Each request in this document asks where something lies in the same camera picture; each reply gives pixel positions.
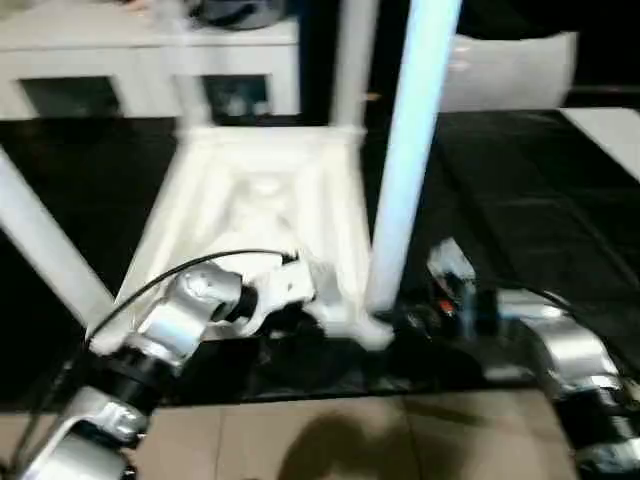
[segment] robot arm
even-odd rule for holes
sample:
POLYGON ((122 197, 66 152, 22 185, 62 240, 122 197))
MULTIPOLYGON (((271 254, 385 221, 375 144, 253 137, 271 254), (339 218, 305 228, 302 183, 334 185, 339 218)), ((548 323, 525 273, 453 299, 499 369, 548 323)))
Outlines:
POLYGON ((292 303, 305 305, 329 336, 349 336, 365 348, 391 341, 389 327, 366 315, 348 318, 355 307, 327 268, 297 260, 245 285, 214 263, 196 265, 171 280, 138 327, 104 358, 105 367, 75 394, 17 478, 135 478, 122 449, 144 438, 153 411, 205 331, 219 340, 248 337, 270 313, 292 303))
POLYGON ((455 312, 458 339, 493 336, 536 378, 574 451, 582 478, 640 478, 638 402, 603 342, 566 302, 523 289, 478 292, 475 272, 449 239, 428 264, 455 312))

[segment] cabinet door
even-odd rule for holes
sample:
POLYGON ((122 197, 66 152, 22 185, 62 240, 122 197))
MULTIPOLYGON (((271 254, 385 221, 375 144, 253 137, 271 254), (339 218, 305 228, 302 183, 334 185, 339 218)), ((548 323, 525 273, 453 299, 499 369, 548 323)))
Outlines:
POLYGON ((1 53, 5 117, 90 116, 110 108, 124 117, 152 116, 151 98, 135 59, 132 50, 119 48, 1 53), (110 105, 110 95, 115 106, 110 105))
POLYGON ((181 112, 175 76, 200 78, 214 115, 299 113, 296 45, 193 46, 176 58, 160 48, 137 50, 157 116, 181 112))

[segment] white panel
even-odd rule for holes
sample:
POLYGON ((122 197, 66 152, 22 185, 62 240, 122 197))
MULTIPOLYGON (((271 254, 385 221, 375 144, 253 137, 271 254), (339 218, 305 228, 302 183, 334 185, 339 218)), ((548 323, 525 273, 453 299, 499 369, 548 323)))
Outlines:
POLYGON ((576 35, 514 41, 456 35, 440 109, 556 108, 573 80, 576 35))
MULTIPOLYGON (((358 138, 332 128, 215 127, 183 136, 119 296, 189 258, 255 247, 331 262, 361 303, 369 238, 358 138)), ((273 264, 259 260, 220 263, 251 278, 273 264)))
POLYGON ((564 108, 561 111, 640 181, 640 115, 626 108, 564 108))

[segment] white pole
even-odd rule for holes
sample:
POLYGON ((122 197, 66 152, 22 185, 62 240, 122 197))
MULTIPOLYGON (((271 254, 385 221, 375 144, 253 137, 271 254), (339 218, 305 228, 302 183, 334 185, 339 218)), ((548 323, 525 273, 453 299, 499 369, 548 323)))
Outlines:
POLYGON ((95 325, 113 309, 113 297, 107 288, 2 148, 0 227, 85 328, 95 325))
POLYGON ((178 101, 182 107, 180 129, 213 125, 211 109, 204 91, 195 53, 190 48, 189 21, 182 0, 153 0, 162 32, 168 38, 163 47, 164 60, 169 66, 178 101))
POLYGON ((461 0, 413 0, 366 290, 371 311, 393 306, 429 158, 461 0))
POLYGON ((361 127, 378 18, 378 0, 343 0, 331 124, 361 127))

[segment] floor tile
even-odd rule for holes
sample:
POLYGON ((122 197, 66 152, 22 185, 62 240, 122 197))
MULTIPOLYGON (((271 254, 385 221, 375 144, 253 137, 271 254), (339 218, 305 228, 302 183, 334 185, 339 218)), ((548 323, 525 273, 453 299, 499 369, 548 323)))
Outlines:
MULTIPOLYGON (((28 415, 23 413, 0 415, 0 458, 3 461, 8 461, 11 457, 16 442, 27 425, 28 418, 28 415)), ((53 419, 54 417, 52 415, 42 417, 40 426, 33 437, 34 441, 31 445, 34 445, 37 440, 41 438, 51 425, 53 419)))
POLYGON ((400 399, 226 407, 218 480, 417 480, 400 399))
POLYGON ((141 478, 214 480, 220 407, 163 409, 131 457, 141 478))
POLYGON ((569 448, 538 392, 405 398, 422 478, 573 480, 569 448))

